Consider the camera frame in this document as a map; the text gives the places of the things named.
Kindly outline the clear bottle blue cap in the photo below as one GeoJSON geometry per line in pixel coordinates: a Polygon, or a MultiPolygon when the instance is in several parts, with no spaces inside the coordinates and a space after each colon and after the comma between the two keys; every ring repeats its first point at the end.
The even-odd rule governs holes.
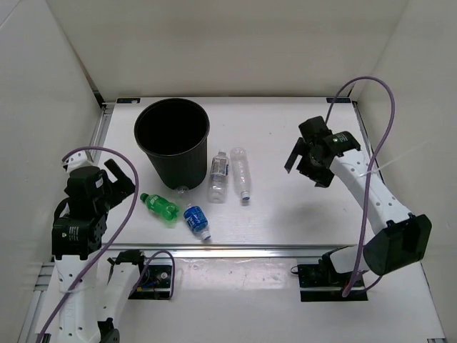
{"type": "Polygon", "coordinates": [[[251,198],[251,173],[248,166],[246,150],[241,147],[230,151],[233,184],[241,201],[248,202],[251,198]]]}

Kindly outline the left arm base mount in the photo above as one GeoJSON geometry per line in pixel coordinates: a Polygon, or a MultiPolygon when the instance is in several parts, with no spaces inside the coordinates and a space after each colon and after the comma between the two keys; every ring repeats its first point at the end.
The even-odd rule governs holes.
{"type": "Polygon", "coordinates": [[[173,271],[171,262],[152,262],[129,299],[170,300],[173,271]]]}

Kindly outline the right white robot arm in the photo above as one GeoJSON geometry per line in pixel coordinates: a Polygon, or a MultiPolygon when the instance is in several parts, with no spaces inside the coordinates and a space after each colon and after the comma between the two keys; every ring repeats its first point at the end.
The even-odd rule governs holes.
{"type": "Polygon", "coordinates": [[[322,256],[321,278],[331,286],[340,284],[355,263],[359,271],[378,276],[419,262],[425,255],[432,224],[424,215],[415,215],[402,205],[381,179],[368,172],[368,162],[354,136],[334,134],[317,116],[299,125],[298,138],[285,169],[292,168],[327,188],[338,177],[362,209],[373,238],[361,247],[344,247],[322,256]]]}

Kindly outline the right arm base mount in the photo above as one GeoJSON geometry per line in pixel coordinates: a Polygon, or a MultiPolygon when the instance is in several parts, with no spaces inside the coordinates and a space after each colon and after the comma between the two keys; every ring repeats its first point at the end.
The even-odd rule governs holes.
{"type": "Polygon", "coordinates": [[[347,297],[343,289],[350,281],[351,273],[330,277],[318,264],[298,264],[291,267],[298,277],[301,302],[364,302],[368,301],[363,277],[359,277],[347,297]]]}

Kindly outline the green soda bottle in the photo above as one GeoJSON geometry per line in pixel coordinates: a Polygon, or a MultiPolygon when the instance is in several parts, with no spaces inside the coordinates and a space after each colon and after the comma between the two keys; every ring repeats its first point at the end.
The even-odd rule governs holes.
{"type": "Polygon", "coordinates": [[[176,204],[158,194],[142,193],[140,195],[140,200],[148,211],[167,227],[175,226],[179,216],[179,207],[176,204]]]}

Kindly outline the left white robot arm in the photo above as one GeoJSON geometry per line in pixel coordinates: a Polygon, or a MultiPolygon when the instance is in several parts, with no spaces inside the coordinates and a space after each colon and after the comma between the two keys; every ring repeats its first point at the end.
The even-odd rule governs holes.
{"type": "Polygon", "coordinates": [[[111,209],[128,197],[137,198],[139,181],[129,178],[113,159],[103,168],[70,157],[66,198],[54,211],[51,253],[58,273],[59,302],[36,340],[42,342],[53,320],[57,342],[119,342],[118,321],[134,286],[149,280],[150,269],[139,250],[110,259],[113,274],[97,290],[100,258],[109,247],[102,242],[111,209]]]}

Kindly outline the clear bottle white label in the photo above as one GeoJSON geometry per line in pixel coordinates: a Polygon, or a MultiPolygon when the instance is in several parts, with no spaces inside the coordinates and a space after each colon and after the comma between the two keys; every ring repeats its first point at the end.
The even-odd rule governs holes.
{"type": "Polygon", "coordinates": [[[208,200],[214,204],[224,203],[228,188],[229,157],[219,151],[211,161],[209,172],[208,200]]]}

